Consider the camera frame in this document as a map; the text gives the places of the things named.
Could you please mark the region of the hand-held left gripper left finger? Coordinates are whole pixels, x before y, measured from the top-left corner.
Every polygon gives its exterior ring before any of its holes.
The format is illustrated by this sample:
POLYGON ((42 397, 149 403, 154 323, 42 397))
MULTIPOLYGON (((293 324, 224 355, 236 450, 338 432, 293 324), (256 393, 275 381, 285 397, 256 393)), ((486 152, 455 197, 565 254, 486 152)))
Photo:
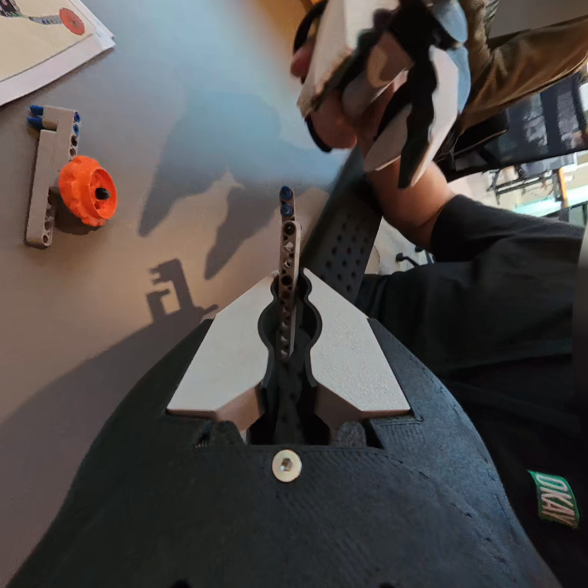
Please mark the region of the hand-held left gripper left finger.
POLYGON ((217 313, 166 411, 174 416, 232 422, 243 436, 265 409, 258 392, 270 352, 259 333, 262 312, 272 304, 270 273, 217 313))

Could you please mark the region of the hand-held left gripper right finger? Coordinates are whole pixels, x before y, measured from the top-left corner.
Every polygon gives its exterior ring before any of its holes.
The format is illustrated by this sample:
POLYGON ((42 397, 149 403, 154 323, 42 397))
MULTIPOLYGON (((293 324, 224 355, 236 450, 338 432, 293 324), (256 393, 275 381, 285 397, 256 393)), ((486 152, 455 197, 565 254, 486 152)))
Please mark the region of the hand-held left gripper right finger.
POLYGON ((315 414, 335 437, 348 422, 407 416, 411 407, 367 316, 309 269, 307 302, 318 315, 309 351, 315 414))

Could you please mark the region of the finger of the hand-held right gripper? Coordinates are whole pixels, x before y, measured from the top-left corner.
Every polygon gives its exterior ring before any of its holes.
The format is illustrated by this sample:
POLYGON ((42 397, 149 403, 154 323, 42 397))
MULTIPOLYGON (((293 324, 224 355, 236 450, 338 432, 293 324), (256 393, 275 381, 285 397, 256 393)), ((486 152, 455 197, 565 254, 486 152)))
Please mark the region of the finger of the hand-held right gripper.
POLYGON ((361 34, 374 29, 376 12, 384 11, 388 16, 400 5, 399 1, 327 1, 298 97, 302 116, 309 116, 319 106, 329 84, 356 54, 361 34))
POLYGON ((379 121, 364 171, 399 160, 398 187, 414 187, 458 117, 460 70, 447 51, 430 46, 408 71, 379 121))

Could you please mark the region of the grey beam black pins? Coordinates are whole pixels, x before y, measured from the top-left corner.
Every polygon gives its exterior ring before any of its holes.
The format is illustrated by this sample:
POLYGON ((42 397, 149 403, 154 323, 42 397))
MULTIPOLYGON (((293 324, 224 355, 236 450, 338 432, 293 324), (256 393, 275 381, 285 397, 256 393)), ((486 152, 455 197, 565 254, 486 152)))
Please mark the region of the grey beam black pins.
POLYGON ((292 355, 296 331, 297 284, 300 256, 300 224, 284 220, 278 283, 279 327, 277 356, 286 362, 292 355))

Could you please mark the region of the grey angled beam blue pins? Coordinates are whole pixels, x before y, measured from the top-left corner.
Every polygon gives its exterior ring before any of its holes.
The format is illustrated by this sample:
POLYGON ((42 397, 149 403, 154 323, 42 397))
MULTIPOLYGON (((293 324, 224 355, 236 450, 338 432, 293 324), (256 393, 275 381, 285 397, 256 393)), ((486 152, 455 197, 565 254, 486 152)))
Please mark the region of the grey angled beam blue pins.
MULTIPOLYGON (((296 220, 295 219, 295 194, 294 194, 293 190, 287 186, 281 187, 281 189, 279 191, 279 200, 280 200, 279 212, 281 215, 281 227, 282 227, 282 223, 284 220, 286 220, 286 219, 296 220)), ((281 256, 281 243, 282 243, 282 238, 281 238, 281 234, 280 234, 280 248, 279 248, 280 249, 280 256, 281 256)), ((277 283, 277 301, 278 301, 278 283, 277 283)), ((278 327, 279 327, 279 303, 278 303, 278 327)), ((278 327, 277 327, 277 334, 276 334, 276 356, 277 356, 278 327)))

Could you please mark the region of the person's right forearm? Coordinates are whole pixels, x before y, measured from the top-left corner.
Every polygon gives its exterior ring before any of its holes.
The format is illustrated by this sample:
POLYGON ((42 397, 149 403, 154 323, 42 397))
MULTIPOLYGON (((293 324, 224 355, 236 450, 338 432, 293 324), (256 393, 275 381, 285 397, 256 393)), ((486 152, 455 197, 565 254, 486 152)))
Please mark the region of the person's right forearm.
POLYGON ((399 187, 400 163, 367 174, 383 218, 406 239, 432 253, 432 232, 444 207, 456 196, 441 170, 431 163, 417 183, 399 187))

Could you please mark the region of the person's right hand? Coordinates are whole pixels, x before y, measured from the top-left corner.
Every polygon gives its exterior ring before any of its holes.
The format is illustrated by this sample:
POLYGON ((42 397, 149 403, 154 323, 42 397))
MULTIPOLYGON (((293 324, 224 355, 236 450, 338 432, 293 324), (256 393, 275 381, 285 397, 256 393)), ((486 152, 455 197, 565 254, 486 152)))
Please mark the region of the person's right hand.
MULTIPOLYGON (((309 38, 294 53, 290 73, 303 82, 310 69, 315 40, 309 38)), ((343 109, 342 93, 331 91, 310 115, 318 138, 331 149, 351 149, 358 146, 363 155, 373 145, 373 114, 366 112, 359 117, 349 116, 343 109)))

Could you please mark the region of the black mesh office chair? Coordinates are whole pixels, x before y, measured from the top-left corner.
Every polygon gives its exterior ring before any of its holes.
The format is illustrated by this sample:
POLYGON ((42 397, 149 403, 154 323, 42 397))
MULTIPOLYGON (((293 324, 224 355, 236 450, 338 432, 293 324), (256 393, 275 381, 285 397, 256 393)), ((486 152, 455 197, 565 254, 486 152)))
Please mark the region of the black mesh office chair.
POLYGON ((577 72, 467 129, 435 159, 451 182, 475 173, 587 150, 587 115, 577 72))

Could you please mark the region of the black perforated panel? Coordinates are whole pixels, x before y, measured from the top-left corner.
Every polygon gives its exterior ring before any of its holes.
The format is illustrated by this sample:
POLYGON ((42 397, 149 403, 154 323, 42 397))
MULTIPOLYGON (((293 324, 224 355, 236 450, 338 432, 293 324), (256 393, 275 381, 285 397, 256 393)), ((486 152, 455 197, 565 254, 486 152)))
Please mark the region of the black perforated panel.
POLYGON ((354 304, 381 220, 378 197, 355 147, 303 247, 302 267, 354 304))

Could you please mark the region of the orange wheel beam assembly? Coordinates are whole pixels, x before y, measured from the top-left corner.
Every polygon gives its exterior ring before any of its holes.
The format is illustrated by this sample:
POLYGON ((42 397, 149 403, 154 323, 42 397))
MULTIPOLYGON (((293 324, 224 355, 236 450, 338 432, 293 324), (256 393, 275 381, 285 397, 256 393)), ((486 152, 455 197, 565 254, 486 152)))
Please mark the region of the orange wheel beam assembly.
POLYGON ((38 132, 24 232, 26 246, 48 249, 55 229, 87 234, 114 216, 114 180, 94 158, 79 153, 82 118, 63 107, 31 105, 27 123, 38 132))

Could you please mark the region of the open instruction booklet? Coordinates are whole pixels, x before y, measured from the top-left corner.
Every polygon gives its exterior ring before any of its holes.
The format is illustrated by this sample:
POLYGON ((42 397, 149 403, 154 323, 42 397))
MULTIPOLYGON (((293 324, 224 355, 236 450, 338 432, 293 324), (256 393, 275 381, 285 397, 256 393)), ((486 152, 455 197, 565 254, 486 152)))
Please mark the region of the open instruction booklet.
POLYGON ((1 106, 114 48, 82 1, 1 1, 1 106))

